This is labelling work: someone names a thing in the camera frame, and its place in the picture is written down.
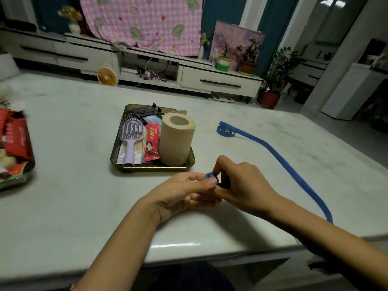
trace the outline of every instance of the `blue strap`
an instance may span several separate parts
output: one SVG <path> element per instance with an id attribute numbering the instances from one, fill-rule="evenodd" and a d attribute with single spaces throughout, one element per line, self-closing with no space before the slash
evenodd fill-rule
<path id="1" fill-rule="evenodd" d="M 298 173 L 289 165 L 289 163 L 282 157 L 280 154 L 266 141 L 263 141 L 260 138 L 257 138 L 251 134 L 248 134 L 247 132 L 244 132 L 238 128 L 235 128 L 231 126 L 230 124 L 224 123 L 220 121 L 219 126 L 217 127 L 217 132 L 224 137 L 233 137 L 236 133 L 255 141 L 261 145 L 263 145 L 265 148 L 269 150 L 269 152 L 272 153 L 273 156 L 280 162 L 280 164 L 288 171 L 288 173 L 294 178 L 294 180 L 299 184 L 299 186 L 302 187 L 302 189 L 310 195 L 310 197 L 318 204 L 318 206 L 321 208 L 323 213 L 325 214 L 326 220 L 333 223 L 333 217 L 331 215 L 330 210 L 326 206 L 325 202 L 318 196 L 317 193 L 305 182 L 304 179 L 302 179 L 301 176 L 298 175 Z"/>

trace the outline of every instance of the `hand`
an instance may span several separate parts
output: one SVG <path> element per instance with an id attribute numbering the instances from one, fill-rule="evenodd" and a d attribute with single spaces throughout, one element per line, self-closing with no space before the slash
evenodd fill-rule
<path id="1" fill-rule="evenodd" d="M 264 217 L 282 197 L 271 187 L 261 171 L 247 162 L 236 164 L 221 155 L 213 168 L 213 174 L 230 177 L 230 189 L 216 186 L 214 195 L 228 201 L 252 215 Z"/>
<path id="2" fill-rule="evenodd" d="M 156 207 L 159 223 L 188 208 L 214 207 L 222 199 L 204 193 L 214 190 L 217 180 L 205 180 L 204 177 L 204 173 L 178 173 L 156 186 L 142 200 Z"/>

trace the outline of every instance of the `pink checkered blanket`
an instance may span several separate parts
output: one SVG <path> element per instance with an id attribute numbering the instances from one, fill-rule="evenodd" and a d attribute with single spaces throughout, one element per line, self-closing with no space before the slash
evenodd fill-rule
<path id="1" fill-rule="evenodd" d="M 137 46 L 198 56 L 202 0 L 80 0 L 97 37 L 124 50 Z"/>

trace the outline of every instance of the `metal tray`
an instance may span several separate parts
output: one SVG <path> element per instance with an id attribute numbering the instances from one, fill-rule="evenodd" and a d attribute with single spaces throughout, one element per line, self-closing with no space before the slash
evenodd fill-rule
<path id="1" fill-rule="evenodd" d="M 13 180 L 8 180 L 8 181 L 4 181 L 4 182 L 0 183 L 0 192 L 12 189 L 14 187 L 21 186 L 24 183 L 26 183 L 27 181 L 31 180 L 31 178 L 33 176 L 32 170 L 35 167 L 35 158 L 34 158 L 34 153 L 32 151 L 30 133 L 28 131 L 28 124 L 26 124 L 26 130 L 27 130 L 27 147 L 28 147 L 28 153 L 29 153 L 29 156 L 31 157 L 31 160 L 27 162 L 21 176 L 19 176 L 18 178 L 15 178 Z"/>
<path id="2" fill-rule="evenodd" d="M 160 160 L 155 160 L 150 163 L 142 163 L 135 164 L 130 166 L 124 166 L 122 164 L 116 164 L 117 157 L 119 155 L 121 138 L 120 138 L 120 126 L 124 121 L 124 115 L 130 113 L 133 108 L 145 107 L 147 105 L 139 105 L 139 104 L 129 104 L 124 108 L 123 116 L 121 117 L 121 122 L 119 125 L 119 130 L 117 131 L 116 140 L 114 141 L 113 150 L 111 154 L 111 163 L 112 165 L 123 173 L 131 173 L 131 172 L 155 172 L 155 171 L 186 171 L 190 167 L 192 167 L 195 163 L 195 157 L 193 150 L 190 147 L 189 156 L 187 157 L 187 161 L 182 166 L 166 166 Z M 170 111 L 175 111 L 174 108 L 168 107 L 160 107 L 162 110 L 161 114 L 166 114 Z"/>

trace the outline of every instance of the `red wrapper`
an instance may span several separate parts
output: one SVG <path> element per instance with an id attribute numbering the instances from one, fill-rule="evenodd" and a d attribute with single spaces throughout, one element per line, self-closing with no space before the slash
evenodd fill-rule
<path id="1" fill-rule="evenodd" d="M 10 118 L 5 132 L 5 151 L 13 156 L 20 156 L 30 160 L 27 148 L 27 128 L 24 118 Z"/>
<path id="2" fill-rule="evenodd" d="M 9 109 L 0 108 L 0 141 L 1 138 L 4 136 L 5 121 L 7 120 L 7 117 L 10 112 L 11 111 Z"/>
<path id="3" fill-rule="evenodd" d="M 145 146 L 144 161 L 152 161 L 160 158 L 159 154 L 159 128 L 158 124 L 148 124 L 147 144 Z"/>

